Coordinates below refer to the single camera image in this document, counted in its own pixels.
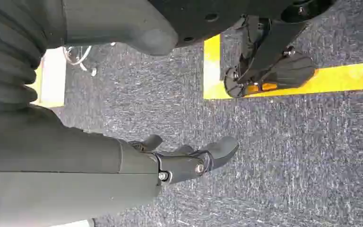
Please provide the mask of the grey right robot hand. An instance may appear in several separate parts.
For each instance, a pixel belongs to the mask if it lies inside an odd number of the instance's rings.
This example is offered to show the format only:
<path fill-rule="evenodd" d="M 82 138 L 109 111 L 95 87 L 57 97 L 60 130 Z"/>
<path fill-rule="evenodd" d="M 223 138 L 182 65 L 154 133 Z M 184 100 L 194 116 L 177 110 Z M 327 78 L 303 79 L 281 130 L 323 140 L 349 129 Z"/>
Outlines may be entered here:
<path fill-rule="evenodd" d="M 232 137 L 157 152 L 157 135 L 127 142 L 89 133 L 34 105 L 30 85 L 48 49 L 110 42 L 164 56 L 178 34 L 147 0 L 0 0 L 0 227 L 119 212 L 234 157 L 239 143 Z"/>

